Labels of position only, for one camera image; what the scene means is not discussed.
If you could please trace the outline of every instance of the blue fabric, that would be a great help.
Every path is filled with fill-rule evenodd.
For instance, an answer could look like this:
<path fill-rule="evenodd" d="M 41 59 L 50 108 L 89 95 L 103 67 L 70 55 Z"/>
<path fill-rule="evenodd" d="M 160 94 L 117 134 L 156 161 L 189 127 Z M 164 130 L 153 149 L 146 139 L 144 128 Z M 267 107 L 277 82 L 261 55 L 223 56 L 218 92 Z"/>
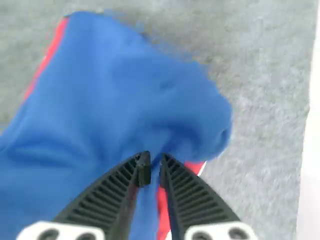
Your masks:
<path fill-rule="evenodd" d="M 0 137 L 1 239 L 52 220 L 103 173 L 148 150 L 152 182 L 138 194 L 129 238 L 154 240 L 160 154 L 183 162 L 216 157 L 228 143 L 231 118 L 199 64 L 164 54 L 112 17 L 73 13 Z"/>

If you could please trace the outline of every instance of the floor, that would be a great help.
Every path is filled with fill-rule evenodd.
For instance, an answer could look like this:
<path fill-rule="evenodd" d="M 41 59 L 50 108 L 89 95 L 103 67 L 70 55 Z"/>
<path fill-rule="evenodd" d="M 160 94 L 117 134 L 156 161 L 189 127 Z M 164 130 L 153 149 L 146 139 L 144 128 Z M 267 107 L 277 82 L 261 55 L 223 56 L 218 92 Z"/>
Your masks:
<path fill-rule="evenodd" d="M 316 0 L 1 0 L 0 131 L 59 18 L 113 9 L 210 66 L 234 109 L 231 144 L 202 175 L 261 240 L 292 240 Z"/>

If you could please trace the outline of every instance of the red fabric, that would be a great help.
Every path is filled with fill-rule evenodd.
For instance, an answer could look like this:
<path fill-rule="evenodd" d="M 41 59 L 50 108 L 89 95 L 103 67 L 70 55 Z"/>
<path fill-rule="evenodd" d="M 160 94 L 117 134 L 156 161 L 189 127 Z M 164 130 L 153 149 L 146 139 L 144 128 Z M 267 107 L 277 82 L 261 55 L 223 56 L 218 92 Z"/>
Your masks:
<path fill-rule="evenodd" d="M 64 18 L 56 27 L 54 38 L 53 38 L 53 40 L 47 50 L 47 53 L 46 53 L 43 61 L 41 62 L 38 70 L 36 71 L 31 84 L 29 85 L 29 87 L 27 88 L 27 90 L 25 92 L 24 99 L 27 99 L 29 97 L 29 95 L 32 93 L 32 91 L 35 88 L 37 78 L 43 72 L 43 70 L 46 68 L 46 66 L 49 64 L 51 58 L 53 57 L 56 50 L 58 49 L 59 43 L 61 42 L 61 40 L 64 36 L 64 32 L 65 32 L 67 23 L 68 23 L 68 18 Z"/>
<path fill-rule="evenodd" d="M 186 162 L 184 164 L 187 168 L 192 170 L 195 174 L 198 174 L 202 166 L 204 165 L 204 162 L 200 163 L 192 163 L 192 162 Z M 168 203 L 167 203 L 167 197 L 165 189 L 162 187 L 159 187 L 158 193 L 157 193 L 157 199 L 158 199 L 158 212 L 159 212 L 159 228 L 157 232 L 157 240 L 165 240 L 167 237 L 168 232 L 170 231 L 170 220 L 169 220 L 169 213 L 168 213 Z"/>

